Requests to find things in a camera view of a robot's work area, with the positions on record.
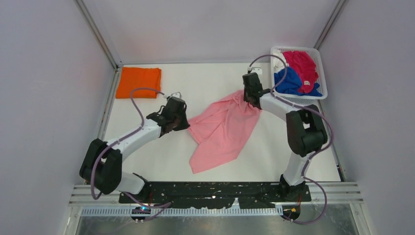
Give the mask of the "pink t shirt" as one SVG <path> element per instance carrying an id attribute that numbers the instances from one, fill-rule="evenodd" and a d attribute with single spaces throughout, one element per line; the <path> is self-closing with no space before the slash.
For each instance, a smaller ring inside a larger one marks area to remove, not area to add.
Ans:
<path id="1" fill-rule="evenodd" d="M 261 110 L 247 103 L 243 90 L 239 90 L 191 118 L 188 132 L 198 144 L 189 160 L 192 173 L 201 173 L 237 159 L 260 114 Z"/>

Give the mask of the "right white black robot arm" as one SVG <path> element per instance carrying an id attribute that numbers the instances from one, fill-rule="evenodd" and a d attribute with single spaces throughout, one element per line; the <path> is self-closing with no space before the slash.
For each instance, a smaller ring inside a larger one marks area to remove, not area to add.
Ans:
<path id="1" fill-rule="evenodd" d="M 292 153 L 280 177 L 277 194 L 282 200 L 294 201 L 305 189 L 304 177 L 312 157 L 328 141 L 321 113 L 316 105 L 303 107 L 275 95 L 270 89 L 264 89 L 257 73 L 247 73 L 242 79 L 244 101 L 286 123 Z"/>

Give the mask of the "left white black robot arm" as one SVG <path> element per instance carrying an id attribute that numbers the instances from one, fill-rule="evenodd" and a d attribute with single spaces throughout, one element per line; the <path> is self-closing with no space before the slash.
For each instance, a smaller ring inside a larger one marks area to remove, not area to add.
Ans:
<path id="1" fill-rule="evenodd" d="M 123 162 L 139 148 L 171 131 L 190 127 L 186 116 L 187 105 L 179 97 L 169 96 L 160 110 L 143 119 L 139 128 L 125 136 L 103 141 L 93 140 L 81 164 L 79 175 L 90 182 L 102 194 L 113 191 L 127 192 L 139 203 L 146 202 L 150 189 L 146 181 L 137 174 L 122 170 Z"/>

